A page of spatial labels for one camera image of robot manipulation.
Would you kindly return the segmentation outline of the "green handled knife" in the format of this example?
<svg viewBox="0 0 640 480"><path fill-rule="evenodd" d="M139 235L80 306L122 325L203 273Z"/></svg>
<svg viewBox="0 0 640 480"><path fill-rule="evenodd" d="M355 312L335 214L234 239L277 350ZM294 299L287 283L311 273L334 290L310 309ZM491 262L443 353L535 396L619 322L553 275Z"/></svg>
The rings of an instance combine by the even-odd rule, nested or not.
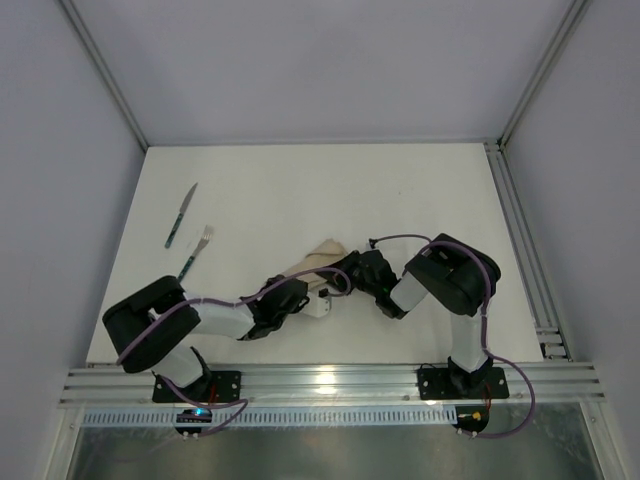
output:
<svg viewBox="0 0 640 480"><path fill-rule="evenodd" d="M195 194L195 191L198 188L198 185L199 185L198 182L194 183L190 187L188 192L186 193L186 195L185 195L185 197L184 197L184 199L183 199L183 201L182 201L182 203L181 203L181 205L179 207L177 217L176 217L176 219L175 219L175 221L174 221L174 223L173 223L173 225L171 227L171 230L169 232L169 235L168 235L168 237L167 237L167 239L166 239L166 241L164 243L164 248L165 249L169 249L171 247L171 245L172 245L172 243L174 241L174 238L175 238L175 236L176 236L176 234L177 234L177 232L178 232L178 230L180 228L180 225L181 225L181 223L182 223L182 221L184 219L186 211L187 211L187 209L188 209L188 207L189 207L189 205L191 203L191 200L192 200L192 198L193 198L193 196Z"/></svg>

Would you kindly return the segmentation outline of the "beige cloth napkin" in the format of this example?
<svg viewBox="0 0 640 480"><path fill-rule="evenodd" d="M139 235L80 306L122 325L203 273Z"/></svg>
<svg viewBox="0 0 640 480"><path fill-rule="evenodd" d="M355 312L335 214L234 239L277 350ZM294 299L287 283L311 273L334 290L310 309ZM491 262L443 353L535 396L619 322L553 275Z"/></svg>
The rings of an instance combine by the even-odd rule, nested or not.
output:
<svg viewBox="0 0 640 480"><path fill-rule="evenodd" d="M290 277L302 271L329 267L343 260L347 255L348 251L340 242L327 239L309 252L300 262L280 273L279 277ZM327 283L318 273L308 273L297 277L297 280L305 282L309 290L318 289Z"/></svg>

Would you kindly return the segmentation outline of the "silver fork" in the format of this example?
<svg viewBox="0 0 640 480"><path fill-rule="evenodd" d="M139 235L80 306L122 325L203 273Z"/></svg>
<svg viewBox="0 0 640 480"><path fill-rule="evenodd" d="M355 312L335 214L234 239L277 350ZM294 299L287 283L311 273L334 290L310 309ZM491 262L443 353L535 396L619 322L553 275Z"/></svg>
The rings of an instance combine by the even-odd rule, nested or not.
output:
<svg viewBox="0 0 640 480"><path fill-rule="evenodd" d="M206 246L210 243L212 237L214 235L214 228L212 225L207 224L203 230L202 236L198 241L194 251L191 253L181 271L177 276L177 280L181 282L185 276L188 274L189 270L193 266L199 254L206 248Z"/></svg>

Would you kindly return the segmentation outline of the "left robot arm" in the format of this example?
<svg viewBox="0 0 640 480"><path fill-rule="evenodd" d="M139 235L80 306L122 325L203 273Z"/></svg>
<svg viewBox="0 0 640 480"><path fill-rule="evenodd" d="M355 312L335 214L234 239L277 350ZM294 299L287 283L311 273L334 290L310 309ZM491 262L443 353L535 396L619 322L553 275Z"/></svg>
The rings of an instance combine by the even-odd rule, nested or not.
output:
<svg viewBox="0 0 640 480"><path fill-rule="evenodd" d="M127 373L151 371L167 389L202 399L214 374L192 346L190 335L234 341L262 339L309 303L308 285L282 275L267 281L257 297L233 301L189 298L175 276L164 276L110 307L102 322Z"/></svg>

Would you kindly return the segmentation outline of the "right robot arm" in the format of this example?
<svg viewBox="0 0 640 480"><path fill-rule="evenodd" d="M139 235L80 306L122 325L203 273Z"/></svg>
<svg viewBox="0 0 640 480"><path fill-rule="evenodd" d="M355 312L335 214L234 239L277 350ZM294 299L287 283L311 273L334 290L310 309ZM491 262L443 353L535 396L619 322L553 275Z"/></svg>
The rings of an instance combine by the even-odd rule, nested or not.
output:
<svg viewBox="0 0 640 480"><path fill-rule="evenodd" d="M484 253L441 233L396 276L380 251L353 251L320 275L330 287L374 298L387 317L402 319L427 296L451 314L452 349L442 370L445 391L469 398L486 391L494 355L488 347L488 307L501 279L497 263Z"/></svg>

